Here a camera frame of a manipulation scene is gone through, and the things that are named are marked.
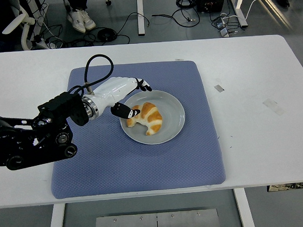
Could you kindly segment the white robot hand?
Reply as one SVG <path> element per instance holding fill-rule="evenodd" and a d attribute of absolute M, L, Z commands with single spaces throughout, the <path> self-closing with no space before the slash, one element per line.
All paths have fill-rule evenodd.
<path fill-rule="evenodd" d="M 94 117 L 101 116 L 107 107 L 110 108 L 113 115 L 123 119 L 131 119 L 138 115 L 139 110 L 131 109 L 120 103 L 123 98 L 135 89 L 142 91 L 152 90 L 150 85 L 143 79 L 111 77 L 93 91 L 94 95 L 90 97 L 92 101 L 92 115 Z"/>

